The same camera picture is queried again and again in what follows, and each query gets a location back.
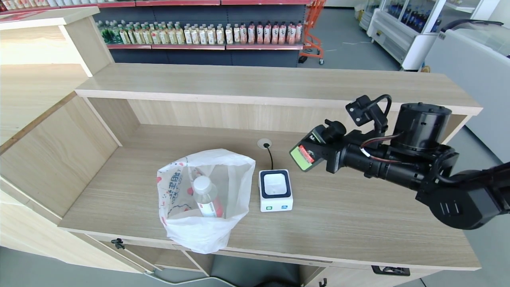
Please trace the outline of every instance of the white wall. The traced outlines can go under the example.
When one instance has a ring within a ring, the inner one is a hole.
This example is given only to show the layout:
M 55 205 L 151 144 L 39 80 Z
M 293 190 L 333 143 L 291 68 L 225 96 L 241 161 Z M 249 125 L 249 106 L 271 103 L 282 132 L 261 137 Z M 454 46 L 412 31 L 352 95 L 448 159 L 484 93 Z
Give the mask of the white wall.
M 510 0 L 500 0 L 489 20 L 503 22 L 506 26 L 510 26 Z

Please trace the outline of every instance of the gray floor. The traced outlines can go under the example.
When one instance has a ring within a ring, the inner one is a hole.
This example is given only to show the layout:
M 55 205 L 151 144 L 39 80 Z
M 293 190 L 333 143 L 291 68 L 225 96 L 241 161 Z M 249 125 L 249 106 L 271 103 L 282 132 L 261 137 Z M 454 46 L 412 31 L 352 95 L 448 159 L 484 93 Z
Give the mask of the gray floor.
M 298 67 L 357 70 L 399 70 L 400 65 L 361 29 L 353 9 L 324 9 L 312 35 L 324 49 L 324 65 L 309 57 Z
M 325 9 L 314 32 L 323 41 L 325 64 L 309 58 L 302 67 L 398 70 L 398 64 L 377 44 L 366 43 L 369 38 L 358 27 L 352 10 Z M 483 146 L 467 128 L 463 128 L 450 142 L 461 156 L 455 171 L 484 169 L 499 161 Z M 482 269 L 473 272 L 444 271 L 415 280 L 400 287 L 504 287 L 509 286 L 510 274 L 510 216 L 493 219 L 480 229 L 465 232 Z M 164 270 L 159 276 L 181 281 L 200 278 L 196 272 Z M 241 287 L 279 277 L 296 282 L 296 266 L 275 262 L 229 258 L 218 256 L 213 275 L 224 278 Z M 68 265 L 56 259 L 0 248 L 1 287 L 159 287 L 166 286 L 140 274 L 107 271 Z M 221 282 L 192 283 L 187 287 L 221 287 Z

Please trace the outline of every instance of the robotic arm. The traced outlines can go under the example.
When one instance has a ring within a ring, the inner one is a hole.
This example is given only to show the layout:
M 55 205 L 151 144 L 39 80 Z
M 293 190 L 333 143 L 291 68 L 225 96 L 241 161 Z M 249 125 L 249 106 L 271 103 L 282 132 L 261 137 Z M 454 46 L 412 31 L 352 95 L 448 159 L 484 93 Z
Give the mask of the robotic arm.
M 387 100 L 383 112 L 378 103 Z M 291 151 L 304 172 L 326 160 L 326 171 L 348 167 L 367 178 L 380 178 L 416 191 L 416 200 L 427 205 L 442 223 L 458 229 L 476 229 L 493 217 L 510 213 L 510 162 L 483 171 L 463 171 L 450 176 L 458 158 L 439 139 L 451 110 L 413 103 L 400 106 L 392 135 L 388 129 L 391 97 L 371 101 L 363 95 L 346 106 L 359 127 L 374 121 L 368 133 L 347 133 L 338 121 L 326 119 Z

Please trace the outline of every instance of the black cable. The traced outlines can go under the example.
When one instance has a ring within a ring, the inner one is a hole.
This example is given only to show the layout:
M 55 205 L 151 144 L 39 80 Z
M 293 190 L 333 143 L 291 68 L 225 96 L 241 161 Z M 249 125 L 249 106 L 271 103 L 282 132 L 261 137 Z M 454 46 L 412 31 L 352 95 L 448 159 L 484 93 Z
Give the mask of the black cable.
M 271 154 L 271 151 L 269 150 L 269 144 L 268 143 L 265 143 L 264 144 L 264 147 L 267 149 L 267 151 L 269 152 L 269 157 L 271 157 L 271 169 L 273 169 L 273 155 Z
M 386 99 L 386 101 L 388 102 L 386 104 L 386 109 L 384 110 L 384 115 L 387 116 L 388 113 L 390 113 L 390 107 L 391 107 L 391 96 L 389 94 L 383 94 L 383 95 L 378 96 L 377 99 L 373 100 L 368 106 L 365 107 L 364 110 L 368 110 L 371 107 L 377 105 L 377 103 L 379 103 L 383 99 Z

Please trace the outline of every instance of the bottle cap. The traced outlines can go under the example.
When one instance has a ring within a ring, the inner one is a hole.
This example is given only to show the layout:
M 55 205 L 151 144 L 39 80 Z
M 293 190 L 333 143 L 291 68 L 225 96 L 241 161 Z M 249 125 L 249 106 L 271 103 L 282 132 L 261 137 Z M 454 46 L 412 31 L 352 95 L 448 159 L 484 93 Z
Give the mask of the bottle cap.
M 211 179 L 207 176 L 199 176 L 193 181 L 193 191 L 200 195 L 210 192 L 212 189 Z

